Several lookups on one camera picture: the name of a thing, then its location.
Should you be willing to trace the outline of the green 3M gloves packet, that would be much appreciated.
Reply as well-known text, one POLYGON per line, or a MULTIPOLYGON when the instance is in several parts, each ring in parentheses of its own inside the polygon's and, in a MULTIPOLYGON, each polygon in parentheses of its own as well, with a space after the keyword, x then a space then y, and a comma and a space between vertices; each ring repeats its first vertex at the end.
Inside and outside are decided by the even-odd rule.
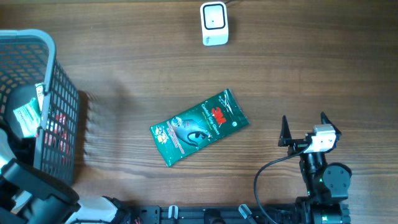
POLYGON ((247 116, 229 89, 150 127, 167 166, 243 129, 247 116))

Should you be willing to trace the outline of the red Nescafe sachet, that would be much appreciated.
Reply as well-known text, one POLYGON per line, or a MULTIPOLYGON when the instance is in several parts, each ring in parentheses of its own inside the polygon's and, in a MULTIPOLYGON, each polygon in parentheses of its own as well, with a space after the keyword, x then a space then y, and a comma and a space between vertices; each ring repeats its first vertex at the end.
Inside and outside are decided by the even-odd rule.
POLYGON ((70 160, 67 156, 70 156, 71 152, 66 116, 63 113, 57 113, 55 121, 47 121, 47 128, 50 133, 45 133, 44 143, 55 150, 53 154, 49 151, 47 155, 57 157, 61 165, 68 165, 70 160))

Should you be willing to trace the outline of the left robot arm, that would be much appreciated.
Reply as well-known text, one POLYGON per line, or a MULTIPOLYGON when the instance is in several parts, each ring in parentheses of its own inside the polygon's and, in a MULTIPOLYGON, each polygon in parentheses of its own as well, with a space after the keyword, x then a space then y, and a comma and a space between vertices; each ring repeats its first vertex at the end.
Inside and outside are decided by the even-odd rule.
POLYGON ((18 160, 24 144, 1 121, 1 223, 131 223, 119 200, 81 200, 67 184, 18 160))

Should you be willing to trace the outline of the light green tissue pack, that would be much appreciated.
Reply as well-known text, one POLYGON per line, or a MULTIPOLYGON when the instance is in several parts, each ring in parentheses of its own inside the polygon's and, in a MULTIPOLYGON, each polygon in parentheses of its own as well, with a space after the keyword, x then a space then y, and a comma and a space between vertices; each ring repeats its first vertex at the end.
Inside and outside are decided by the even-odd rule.
POLYGON ((32 98, 27 104, 13 110, 19 122, 25 138, 35 137, 40 126, 40 108, 36 98, 32 98))

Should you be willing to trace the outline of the green white battery pack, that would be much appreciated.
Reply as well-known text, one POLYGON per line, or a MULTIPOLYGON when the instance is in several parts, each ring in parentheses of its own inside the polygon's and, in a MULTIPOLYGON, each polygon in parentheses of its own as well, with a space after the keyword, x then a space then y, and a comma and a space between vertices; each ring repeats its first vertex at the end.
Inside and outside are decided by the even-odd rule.
POLYGON ((36 90, 36 94, 37 94, 37 101, 39 104, 39 108, 40 108, 40 111, 42 111, 43 103, 44 103, 45 84, 44 83, 36 83, 35 90, 36 90))

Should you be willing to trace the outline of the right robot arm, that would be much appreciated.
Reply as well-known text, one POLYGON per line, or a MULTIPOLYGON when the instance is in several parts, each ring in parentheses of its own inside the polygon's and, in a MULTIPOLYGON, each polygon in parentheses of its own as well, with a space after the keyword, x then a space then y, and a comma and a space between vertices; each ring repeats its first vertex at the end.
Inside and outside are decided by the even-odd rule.
POLYGON ((327 163, 326 154, 334 150, 341 131, 321 113, 321 123, 302 139, 294 139, 285 116, 278 146, 288 147, 289 156, 299 156, 299 167, 307 188, 306 197, 280 206, 279 223, 347 224, 351 222, 348 198, 351 169, 338 162, 327 163))

